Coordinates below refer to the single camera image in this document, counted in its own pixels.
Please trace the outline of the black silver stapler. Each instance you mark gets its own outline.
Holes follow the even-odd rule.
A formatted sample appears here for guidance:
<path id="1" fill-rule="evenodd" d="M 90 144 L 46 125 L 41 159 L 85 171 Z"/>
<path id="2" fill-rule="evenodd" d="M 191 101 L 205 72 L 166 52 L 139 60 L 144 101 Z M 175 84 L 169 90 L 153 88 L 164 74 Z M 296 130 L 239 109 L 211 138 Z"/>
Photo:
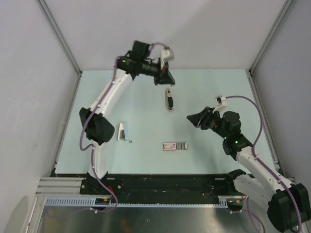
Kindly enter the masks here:
<path id="1" fill-rule="evenodd" d="M 169 88 L 166 89 L 166 105 L 169 112 L 173 111 L 173 97 L 172 92 Z"/>

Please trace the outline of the red white staple box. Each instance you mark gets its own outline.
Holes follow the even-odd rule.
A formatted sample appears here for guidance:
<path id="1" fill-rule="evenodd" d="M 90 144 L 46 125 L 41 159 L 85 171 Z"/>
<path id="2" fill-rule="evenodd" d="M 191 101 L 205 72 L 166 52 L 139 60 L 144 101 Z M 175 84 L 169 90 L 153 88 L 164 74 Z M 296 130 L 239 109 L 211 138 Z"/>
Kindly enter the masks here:
<path id="1" fill-rule="evenodd" d="M 187 142 L 165 142 L 163 151 L 188 150 Z"/>

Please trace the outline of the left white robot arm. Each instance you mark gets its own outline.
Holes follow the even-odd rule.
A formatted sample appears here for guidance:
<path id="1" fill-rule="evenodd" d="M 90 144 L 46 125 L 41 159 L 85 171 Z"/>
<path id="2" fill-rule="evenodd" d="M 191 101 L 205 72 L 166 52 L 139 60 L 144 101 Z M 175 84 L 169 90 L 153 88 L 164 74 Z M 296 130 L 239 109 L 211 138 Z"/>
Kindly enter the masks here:
<path id="1" fill-rule="evenodd" d="M 156 45 L 162 46 L 158 58 L 149 56 Z M 144 43 L 134 41 L 133 47 L 125 55 L 117 56 L 113 75 L 101 94 L 88 108 L 81 108 L 79 116 L 82 124 L 79 147 L 81 151 L 91 150 L 91 164 L 88 173 L 94 178 L 90 188 L 97 194 L 107 190 L 107 181 L 102 179 L 108 169 L 102 164 L 101 155 L 104 144 L 109 142 L 115 127 L 108 117 L 128 85 L 142 74 L 152 77 L 155 85 L 175 85 L 169 71 L 169 62 L 174 59 L 173 50 L 163 43 Z"/>

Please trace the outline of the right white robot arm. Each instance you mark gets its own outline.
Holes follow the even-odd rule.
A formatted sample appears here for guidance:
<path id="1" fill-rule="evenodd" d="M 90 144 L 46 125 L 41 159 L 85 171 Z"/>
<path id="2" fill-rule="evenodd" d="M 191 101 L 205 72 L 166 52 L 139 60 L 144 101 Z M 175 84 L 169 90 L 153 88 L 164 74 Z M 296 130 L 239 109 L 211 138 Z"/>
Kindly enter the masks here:
<path id="1" fill-rule="evenodd" d="M 254 145 L 241 133 L 240 115 L 227 111 L 221 115 L 214 108 L 205 107 L 201 112 L 187 116 L 192 125 L 201 130 L 212 130 L 223 139 L 226 155 L 244 166 L 250 174 L 234 171 L 234 178 L 224 182 L 230 195 L 244 193 L 268 215 L 271 224 L 285 232 L 311 219 L 311 206 L 307 188 L 294 184 L 266 165 L 255 152 Z"/>

